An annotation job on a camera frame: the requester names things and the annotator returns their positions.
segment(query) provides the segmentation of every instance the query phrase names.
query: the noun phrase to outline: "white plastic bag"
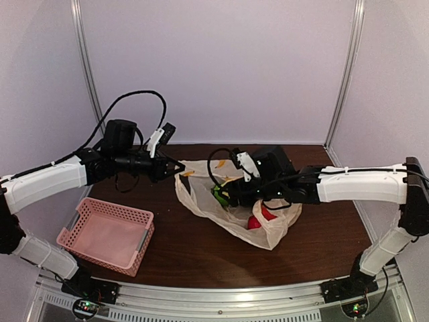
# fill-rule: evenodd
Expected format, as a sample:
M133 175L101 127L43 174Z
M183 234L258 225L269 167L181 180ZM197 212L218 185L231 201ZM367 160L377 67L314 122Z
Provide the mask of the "white plastic bag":
M184 172L175 175L176 194L179 201L195 215L206 217L225 228L234 236L266 250L274 249L288 232L288 228L295 223L301 214L301 204L293 204L290 208L269 211L277 218L268 221L262 215L261 201L253 209L243 207L229 207L225 209L211 193L213 181L207 173L207 161L180 161L186 168ZM230 160L213 160L212 173L219 182L243 176ZM180 176L188 177L190 193L186 189ZM266 203L275 208L287 205L284 200L276 199ZM260 222L261 227L247 230L247 221L252 214Z

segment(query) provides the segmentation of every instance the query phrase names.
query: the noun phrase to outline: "pink basket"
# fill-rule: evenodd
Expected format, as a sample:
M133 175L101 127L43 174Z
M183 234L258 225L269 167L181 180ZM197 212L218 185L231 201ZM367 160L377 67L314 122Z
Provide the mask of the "pink basket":
M155 230L154 214L93 198L76 210L76 225L63 228L56 242L89 262L135 276Z

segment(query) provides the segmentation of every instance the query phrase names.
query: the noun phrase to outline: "brown tabletop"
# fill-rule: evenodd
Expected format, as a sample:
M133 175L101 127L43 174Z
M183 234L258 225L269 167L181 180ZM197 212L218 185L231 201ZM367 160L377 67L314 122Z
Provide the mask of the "brown tabletop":
M204 160L216 145L166 146L178 160ZM239 146L253 151L258 146ZM284 146L294 166L331 164L322 146ZM126 175L123 186L133 179ZM209 219L193 215L176 197L174 178L141 178L130 193L113 180L94 185L90 197L154 212L155 233L135 278L85 262L93 275L156 286L241 288L309 282L347 275L370 245L351 201L304 205L299 220L272 251L251 246Z

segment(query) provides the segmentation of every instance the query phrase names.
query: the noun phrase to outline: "metal frame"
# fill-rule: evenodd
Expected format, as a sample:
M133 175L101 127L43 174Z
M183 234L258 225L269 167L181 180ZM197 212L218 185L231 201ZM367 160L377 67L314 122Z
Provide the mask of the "metal frame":
M403 322L415 322L404 282L396 265L387 267L389 289ZM377 276L384 291L384 274ZM110 321L283 321L285 317L312 315L320 321L320 309L338 305L324 304L318 282L261 288L168 288L120 283L116 305L107 305L103 319ZM36 322L44 303L69 309L73 296L61 293L61 284L49 272L41 271L34 300L26 321Z
M345 104L347 91L350 87L351 73L353 70L353 66L355 65L356 56L359 49L359 42L361 41L363 18L365 15L364 6L365 0L356 0L355 15L353 17L353 24L351 28L349 51L347 53L347 60L344 68L343 79L341 81L340 92L336 100L334 115L332 117L328 135L324 143L324 147L326 149L329 149L332 144L332 140L339 124L341 112L343 111L343 107Z
M80 11L80 0L71 0L72 16L74 29L76 30L76 38L79 47L80 61L82 62L83 73L85 78L86 87L88 89L89 98L91 105L93 106L95 119L97 123L103 117L103 111L100 107L99 97L97 95L97 89L95 87L93 71L91 69L88 48L86 46L85 32L83 28L82 14ZM106 129L105 122L100 126L101 134L104 135Z

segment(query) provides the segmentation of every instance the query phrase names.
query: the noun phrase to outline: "white backdrop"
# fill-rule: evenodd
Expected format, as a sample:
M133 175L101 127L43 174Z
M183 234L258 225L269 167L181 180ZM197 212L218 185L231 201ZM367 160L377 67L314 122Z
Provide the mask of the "white backdrop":
M367 1L351 88L333 149L343 166L381 166L417 156L429 174L429 3ZM363 203L380 236L397 206ZM418 321L427 321L429 237L398 257Z
M339 92L353 0L82 1L102 108L155 89L175 143L322 143ZM112 113L148 136L155 97Z
M0 1L0 176L57 160L95 126L69 0ZM21 226L55 243L82 190L18 213ZM39 270L0 255L0 321L23 321Z

